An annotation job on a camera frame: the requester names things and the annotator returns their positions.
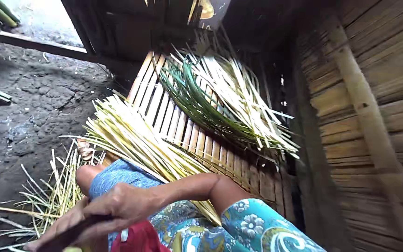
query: ground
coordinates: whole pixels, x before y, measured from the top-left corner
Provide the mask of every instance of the ground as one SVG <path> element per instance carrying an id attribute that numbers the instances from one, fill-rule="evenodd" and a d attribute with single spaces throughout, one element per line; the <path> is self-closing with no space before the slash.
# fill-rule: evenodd
<path id="1" fill-rule="evenodd" d="M 40 2 L 61 4 L 59 0 Z M 68 26 L 61 30 L 29 17 L 31 12 L 33 16 L 45 15 L 50 6 L 33 9 L 26 8 L 26 1 L 10 3 L 23 22 L 13 32 L 81 46 Z M 91 101 L 111 94 L 107 88 L 123 90 L 97 64 L 0 44 L 0 90 L 13 97 L 11 105 L 0 106 L 0 202 L 20 200 L 18 192 L 23 191 L 21 184 L 27 180 L 21 164 L 35 179 L 49 177 L 51 149 L 63 156 L 64 146 L 70 143 L 59 136 L 84 134 L 81 125 L 94 113 Z M 8 218 L 28 224 L 21 215 L 10 214 Z M 0 229 L 7 227 L 0 224 Z M 13 239 L 0 239 L 0 246 L 11 242 Z"/>

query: knife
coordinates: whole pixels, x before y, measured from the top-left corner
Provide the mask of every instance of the knife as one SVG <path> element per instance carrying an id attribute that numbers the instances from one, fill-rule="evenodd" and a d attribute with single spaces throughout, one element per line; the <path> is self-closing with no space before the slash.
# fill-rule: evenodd
<path id="1" fill-rule="evenodd" d="M 75 242 L 80 234 L 89 227 L 97 223 L 111 221 L 113 219 L 114 218 L 111 215 L 91 215 L 88 218 L 85 218 L 85 220 L 77 223 L 77 225 L 71 227 L 63 233 L 60 233 L 46 243 L 43 243 L 37 249 L 37 252 L 62 252 L 71 243 Z"/>

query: bamboo mat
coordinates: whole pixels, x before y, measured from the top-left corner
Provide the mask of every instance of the bamboo mat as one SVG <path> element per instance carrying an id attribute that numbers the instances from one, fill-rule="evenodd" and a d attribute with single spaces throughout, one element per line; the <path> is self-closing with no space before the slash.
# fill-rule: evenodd
<path id="1" fill-rule="evenodd" d="M 153 58 L 156 61 L 156 72 Z M 157 73 L 159 74 L 161 68 L 166 65 L 164 55 L 149 52 L 132 84 L 127 100 L 145 115 L 147 122 L 160 132 L 163 138 L 190 152 L 212 159 L 213 162 L 220 161 L 242 174 L 242 177 L 260 192 L 260 196 L 284 216 L 283 188 L 276 170 L 260 171 L 254 165 L 255 161 L 242 159 L 191 122 L 188 116 L 175 106 L 158 81 Z M 212 90 L 203 80 L 198 79 L 197 83 L 208 94 L 212 94 Z"/>

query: hand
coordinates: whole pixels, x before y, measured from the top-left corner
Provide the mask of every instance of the hand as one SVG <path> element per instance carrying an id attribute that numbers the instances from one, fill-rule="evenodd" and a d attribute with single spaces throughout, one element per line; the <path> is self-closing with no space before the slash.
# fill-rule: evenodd
<path id="1" fill-rule="evenodd" d="M 129 226 L 146 220 L 164 204 L 154 189 L 143 189 L 126 183 L 118 183 L 108 193 L 94 199 L 83 209 L 85 216 L 112 215 L 114 220 L 98 223 L 85 230 L 77 243 L 94 239 L 111 232 L 120 232 Z"/>
<path id="2" fill-rule="evenodd" d="M 89 199 L 87 197 L 83 197 L 72 209 L 70 209 L 62 217 L 58 218 L 58 220 L 56 220 L 54 224 L 38 240 L 26 244 L 24 249 L 35 252 L 43 243 L 85 219 L 83 209 L 88 205 L 88 202 Z"/>

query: bamboo shavings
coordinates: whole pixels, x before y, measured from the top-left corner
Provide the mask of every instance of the bamboo shavings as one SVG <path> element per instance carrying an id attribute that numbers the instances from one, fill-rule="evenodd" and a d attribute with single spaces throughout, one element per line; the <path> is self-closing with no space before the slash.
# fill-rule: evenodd
<path id="1" fill-rule="evenodd" d="M 199 173 L 215 171 L 238 179 L 238 184 L 250 190 L 249 184 L 241 175 L 219 165 L 200 158 L 200 161 L 189 156 L 184 151 L 165 142 L 161 135 L 155 132 L 144 117 L 115 92 L 106 100 L 96 100 L 97 119 L 88 118 L 86 136 L 67 136 L 82 138 L 117 156 L 123 158 L 144 171 L 153 175 L 163 183 L 168 183 Z M 208 167 L 201 162 L 209 162 Z M 202 214 L 214 224 L 221 225 L 220 218 L 209 201 L 193 201 Z"/>
<path id="2" fill-rule="evenodd" d="M 160 73 L 169 96 L 197 125 L 244 149 L 251 147 L 271 161 L 274 152 L 282 154 L 283 150 L 298 158 L 299 146 L 278 119 L 293 117 L 270 109 L 260 97 L 256 75 L 237 59 L 226 32 L 196 35 L 193 49 L 175 49 L 170 67 Z M 207 82 L 212 96 L 196 85 L 198 78 Z"/>
<path id="3" fill-rule="evenodd" d="M 66 159 L 55 156 L 51 150 L 50 160 L 52 174 L 49 181 L 34 180 L 27 169 L 21 165 L 26 174 L 27 185 L 20 192 L 25 200 L 15 203 L 16 208 L 0 207 L 1 211 L 7 211 L 31 216 L 31 226 L 22 226 L 16 222 L 0 217 L 0 221 L 15 227 L 12 230 L 0 230 L 0 237 L 7 235 L 16 238 L 39 238 L 60 216 L 70 210 L 82 197 L 79 186 L 76 183 L 76 170 L 83 164 L 76 141 L 73 141 L 67 150 Z M 23 251 L 16 249 L 25 243 L 1 247 L 0 250 Z"/>

